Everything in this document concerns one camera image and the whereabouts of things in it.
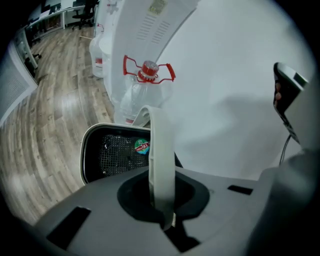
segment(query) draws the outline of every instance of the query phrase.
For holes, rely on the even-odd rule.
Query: white panel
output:
[[[109,82],[111,102],[116,105],[125,93],[124,55],[138,65],[145,60],[156,61],[177,28],[196,8],[197,0],[126,0],[115,21],[112,38]],[[158,12],[149,11],[151,6]],[[128,71],[137,69],[128,61]]]
[[[4,123],[15,107],[37,88],[13,42],[0,63],[0,125]]]

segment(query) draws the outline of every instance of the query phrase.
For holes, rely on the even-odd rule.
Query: finger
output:
[[[277,92],[280,92],[280,89],[281,89],[280,83],[278,83],[278,82],[275,83],[275,89]]]
[[[277,101],[279,101],[279,100],[281,100],[281,93],[280,92],[277,92],[276,93],[276,95],[274,96],[274,98],[277,100]]]

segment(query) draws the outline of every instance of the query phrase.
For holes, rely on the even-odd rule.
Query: white wall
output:
[[[310,79],[315,62],[293,22],[271,1],[201,0],[158,63],[176,73],[164,105],[182,165],[258,179],[288,136],[273,108],[275,62]],[[300,150],[295,141],[286,156]]]

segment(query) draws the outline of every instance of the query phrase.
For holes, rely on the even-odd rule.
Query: red bottle handle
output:
[[[155,84],[155,85],[158,85],[158,84],[160,84],[162,81],[164,81],[164,80],[169,80],[169,81],[174,81],[175,80],[175,78],[176,78],[176,74],[175,74],[175,71],[174,71],[174,69],[172,68],[172,66],[169,64],[169,63],[167,63],[167,64],[160,64],[160,65],[158,65],[159,67],[160,66],[166,66],[167,67],[167,69],[169,70],[169,73],[170,73],[170,75],[171,75],[171,78],[164,78],[164,79],[162,79],[162,80],[160,80],[159,82],[154,82],[154,81],[147,81],[147,80],[139,80],[139,77],[135,74],[135,73],[131,73],[131,72],[128,72],[127,71],[127,60],[131,60],[131,61],[134,61],[134,63],[135,63],[135,66],[137,67],[137,68],[142,68],[141,66],[138,66],[137,65],[137,62],[133,59],[133,58],[130,58],[130,57],[128,57],[127,55],[124,55],[124,57],[123,57],[123,74],[124,75],[133,75],[133,76],[135,76],[136,77],[136,79],[137,79],[137,81],[139,82],[139,83],[151,83],[151,84]]]

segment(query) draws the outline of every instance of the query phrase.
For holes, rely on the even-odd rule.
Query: black cable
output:
[[[287,148],[287,145],[289,143],[289,140],[291,138],[291,135],[288,136],[288,138],[286,139],[285,143],[284,143],[284,146],[283,146],[283,149],[282,149],[282,153],[281,153],[281,157],[280,157],[280,162],[279,162],[279,165],[281,165],[281,163],[284,161],[285,159],[285,153],[286,153],[286,148]]]

